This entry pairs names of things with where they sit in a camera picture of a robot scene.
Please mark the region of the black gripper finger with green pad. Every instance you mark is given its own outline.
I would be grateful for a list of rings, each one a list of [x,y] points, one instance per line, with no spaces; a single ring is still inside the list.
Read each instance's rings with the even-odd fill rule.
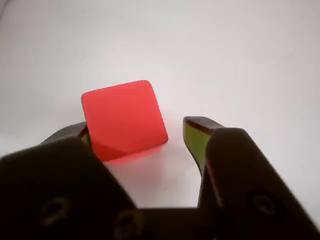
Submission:
[[[3,240],[140,240],[143,219],[112,173],[78,137],[0,159]]]
[[[198,206],[219,240],[317,240],[319,230],[242,128],[183,118],[183,140],[201,174]]]

